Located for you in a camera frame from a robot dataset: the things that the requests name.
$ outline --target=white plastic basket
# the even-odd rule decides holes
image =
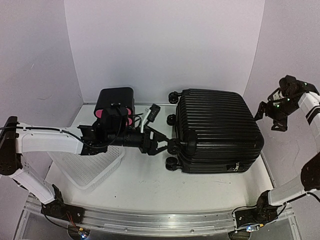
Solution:
[[[108,146],[107,152],[91,156],[57,151],[48,154],[77,188],[93,191],[119,167],[125,148]]]

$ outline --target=black suitcase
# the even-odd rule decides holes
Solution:
[[[169,101],[178,102],[176,116],[171,116],[175,118],[176,137],[194,145],[177,155],[182,172],[245,172],[260,155],[264,138],[239,94],[187,89],[172,92]]]

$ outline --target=white backdrop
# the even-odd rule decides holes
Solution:
[[[84,102],[123,86],[146,103],[165,103],[170,91],[190,87],[243,95],[264,0],[64,2]]]

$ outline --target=suitcase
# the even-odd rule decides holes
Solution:
[[[182,172],[241,173],[260,155],[264,138],[239,94],[187,89],[170,93],[169,101],[178,102],[171,116],[176,137],[188,144],[177,154]]]

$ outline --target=black cable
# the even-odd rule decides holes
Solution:
[[[309,194],[309,195],[311,195],[311,196],[313,196],[315,199],[317,199],[318,200],[318,202],[320,203],[320,198],[317,196],[317,195],[315,195],[313,192],[307,192],[306,194]]]
[[[141,125],[141,123],[142,123],[142,119],[141,119],[141,117],[140,116],[135,116],[135,118],[138,118],[137,120],[134,120],[134,122],[137,122],[137,121],[139,121],[139,125],[137,126],[137,127],[140,127],[140,125]]]
[[[5,127],[0,127],[0,130],[3,130],[3,129],[28,129],[28,130],[49,130],[49,131],[55,131],[55,132],[60,132],[60,133],[65,133],[65,134],[68,134],[72,137],[74,137],[75,139],[77,139],[79,142],[81,142],[83,145],[89,147],[89,148],[92,148],[92,149],[104,149],[106,148],[107,146],[113,144],[115,142],[115,140],[117,139],[117,137],[119,136],[120,134],[120,131],[121,131],[121,127],[122,127],[122,121],[123,121],[123,118],[121,118],[120,120],[120,125],[119,125],[119,129],[118,129],[118,132],[116,134],[116,136],[114,137],[114,139],[107,143],[106,145],[103,145],[103,146],[92,146],[92,145],[89,145],[87,144],[86,142],[84,142],[80,137],[78,137],[77,135],[73,134],[72,132],[69,132],[69,131],[66,131],[66,130],[63,130],[63,129],[58,129],[58,128],[55,128],[55,127],[39,127],[39,126],[27,126],[27,127],[22,127],[22,126],[5,126]]]
[[[282,210],[279,212],[279,214],[272,221],[276,220],[284,212],[286,207],[287,207],[287,203],[284,204],[284,207],[282,208]]]
[[[52,223],[53,225],[56,225],[57,227],[62,228],[62,229],[66,229],[66,230],[69,230],[69,231],[72,231],[72,232],[78,233],[78,231],[76,231],[76,230],[70,229],[70,228],[65,227],[65,226],[61,226],[61,225],[59,225],[59,224],[57,224],[57,223],[55,223],[55,222],[51,221],[51,220],[47,217],[47,215],[45,215],[45,214],[43,214],[43,215],[44,215],[45,219],[47,219],[47,220],[48,220],[50,223]]]
[[[0,130],[4,130],[4,129],[18,129],[20,127],[18,126],[3,126],[3,127],[0,127]]]
[[[142,116],[144,113],[139,113],[139,114],[134,114],[134,115],[130,115],[132,117],[136,117],[136,116]]]
[[[235,213],[236,210],[242,209],[242,208],[252,209],[252,208],[255,208],[256,206],[257,206],[257,205],[254,205],[254,206],[239,206],[239,207],[235,208],[235,209],[232,211],[231,216],[235,219],[236,216],[234,216],[234,213]]]

